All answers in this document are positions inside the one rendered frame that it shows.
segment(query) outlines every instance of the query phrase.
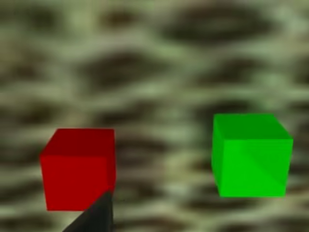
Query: dark triangular object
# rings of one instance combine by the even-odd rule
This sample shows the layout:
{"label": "dark triangular object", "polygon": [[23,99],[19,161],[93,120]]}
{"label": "dark triangular object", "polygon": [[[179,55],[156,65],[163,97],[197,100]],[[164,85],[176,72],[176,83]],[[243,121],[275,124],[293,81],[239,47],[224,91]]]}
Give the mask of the dark triangular object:
{"label": "dark triangular object", "polygon": [[112,194],[104,193],[63,232],[112,232]]}

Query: green cube's front face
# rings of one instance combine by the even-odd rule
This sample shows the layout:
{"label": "green cube's front face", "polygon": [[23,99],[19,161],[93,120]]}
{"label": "green cube's front face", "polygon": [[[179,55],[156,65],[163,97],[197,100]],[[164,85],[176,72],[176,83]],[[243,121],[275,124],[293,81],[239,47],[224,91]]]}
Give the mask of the green cube's front face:
{"label": "green cube's front face", "polygon": [[272,114],[215,115],[211,165],[220,196],[285,196],[292,147]]}

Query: blurry textured background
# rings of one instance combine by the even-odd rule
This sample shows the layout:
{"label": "blurry textured background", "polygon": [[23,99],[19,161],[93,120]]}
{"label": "blurry textured background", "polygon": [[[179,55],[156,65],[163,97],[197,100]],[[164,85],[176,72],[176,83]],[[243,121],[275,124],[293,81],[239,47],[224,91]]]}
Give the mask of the blurry textured background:
{"label": "blurry textured background", "polygon": [[[273,112],[295,137],[286,198],[218,197],[223,112]],[[58,127],[116,129],[117,232],[309,232],[308,112],[307,0],[1,0],[0,232],[78,215],[45,210]]]}

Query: red cube's front face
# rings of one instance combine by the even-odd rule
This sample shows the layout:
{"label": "red cube's front face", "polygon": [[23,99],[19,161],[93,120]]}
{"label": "red cube's front face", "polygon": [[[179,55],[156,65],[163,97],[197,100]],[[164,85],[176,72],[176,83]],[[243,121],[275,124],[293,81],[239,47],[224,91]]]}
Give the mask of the red cube's front face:
{"label": "red cube's front face", "polygon": [[113,191],[114,132],[57,130],[40,161],[47,210],[83,211],[104,192]]}

